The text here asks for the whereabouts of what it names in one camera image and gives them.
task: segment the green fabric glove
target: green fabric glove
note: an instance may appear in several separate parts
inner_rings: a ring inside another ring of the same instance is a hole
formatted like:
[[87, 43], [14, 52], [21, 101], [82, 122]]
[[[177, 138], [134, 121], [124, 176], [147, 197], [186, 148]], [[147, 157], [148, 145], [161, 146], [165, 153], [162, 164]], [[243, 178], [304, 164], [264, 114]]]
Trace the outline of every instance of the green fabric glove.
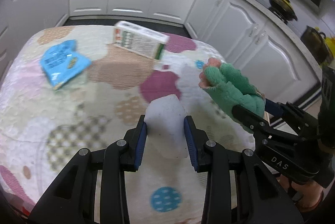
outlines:
[[204, 70], [212, 87], [204, 89], [214, 102], [235, 122], [232, 108], [241, 105], [260, 117], [264, 117], [265, 103], [256, 87], [249, 83], [233, 65], [223, 63], [220, 68], [209, 66]]

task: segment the black pot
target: black pot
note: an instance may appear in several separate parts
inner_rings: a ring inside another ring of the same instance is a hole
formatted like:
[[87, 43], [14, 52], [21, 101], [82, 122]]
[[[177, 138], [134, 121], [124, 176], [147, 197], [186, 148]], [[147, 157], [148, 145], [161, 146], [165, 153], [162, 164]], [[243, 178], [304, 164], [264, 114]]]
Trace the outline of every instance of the black pot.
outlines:
[[285, 20], [298, 20], [289, 0], [269, 0], [271, 7], [277, 10]]
[[318, 32], [310, 26], [306, 27], [306, 30], [300, 37], [300, 40], [306, 45], [318, 64], [324, 62], [329, 56], [328, 48], [324, 42], [325, 38], [326, 35], [323, 32]]

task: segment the blue circle pattern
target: blue circle pattern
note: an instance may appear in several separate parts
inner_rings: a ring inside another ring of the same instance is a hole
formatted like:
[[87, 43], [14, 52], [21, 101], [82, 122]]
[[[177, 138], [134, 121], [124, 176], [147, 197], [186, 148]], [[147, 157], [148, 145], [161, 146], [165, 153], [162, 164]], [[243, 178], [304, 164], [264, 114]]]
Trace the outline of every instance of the blue circle pattern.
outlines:
[[198, 69], [202, 69], [202, 67], [205, 65], [205, 63], [201, 60], [197, 60], [195, 62], [195, 66], [197, 66]]
[[179, 207], [181, 195], [172, 187], [161, 187], [151, 195], [151, 206], [157, 212], [168, 212]]

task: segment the brown dotted pattern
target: brown dotted pattern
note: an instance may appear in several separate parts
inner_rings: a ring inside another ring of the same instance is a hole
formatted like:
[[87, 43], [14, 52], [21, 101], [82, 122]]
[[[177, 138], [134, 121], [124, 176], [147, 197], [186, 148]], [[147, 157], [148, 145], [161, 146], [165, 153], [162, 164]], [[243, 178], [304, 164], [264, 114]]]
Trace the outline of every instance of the brown dotted pattern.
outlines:
[[255, 142], [255, 138], [254, 138], [253, 135], [248, 136], [248, 140], [249, 140], [250, 143], [254, 143]]
[[153, 72], [154, 60], [112, 44], [107, 47], [106, 56], [88, 68], [91, 81], [106, 82], [114, 89], [130, 89], [142, 84]]
[[138, 122], [141, 114], [145, 114], [145, 107], [138, 96], [119, 102], [114, 109], [115, 115], [125, 125], [134, 125]]
[[213, 105], [213, 107], [215, 109], [215, 114], [217, 116], [221, 117], [222, 119], [225, 119], [226, 114], [224, 113], [224, 111], [222, 109], [220, 109], [220, 107], [213, 100], [211, 100], [211, 104]]
[[47, 159], [53, 171], [59, 172], [80, 148], [91, 151], [104, 149], [107, 144], [100, 139], [110, 119], [89, 116], [76, 125], [61, 125], [51, 131], [46, 141]]
[[187, 218], [183, 221], [176, 222], [175, 224], [200, 224], [201, 221], [194, 222], [196, 218]]
[[38, 40], [38, 44], [47, 44], [54, 39], [61, 39], [66, 37], [75, 26], [61, 26], [61, 27], [53, 27], [44, 30], [43, 36], [41, 36]]
[[23, 175], [26, 177], [26, 179], [31, 179], [31, 171], [29, 167], [23, 166]]
[[207, 186], [207, 172], [203, 173], [196, 173], [199, 183], [203, 188], [206, 188]]

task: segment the white foam block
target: white foam block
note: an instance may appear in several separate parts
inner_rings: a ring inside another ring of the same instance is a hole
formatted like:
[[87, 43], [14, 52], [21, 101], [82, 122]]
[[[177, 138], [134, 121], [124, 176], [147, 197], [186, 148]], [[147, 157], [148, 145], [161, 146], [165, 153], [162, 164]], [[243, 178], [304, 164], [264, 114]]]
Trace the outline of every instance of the white foam block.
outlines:
[[153, 100], [145, 112], [148, 140], [167, 159], [188, 156], [184, 134], [186, 111], [176, 95]]

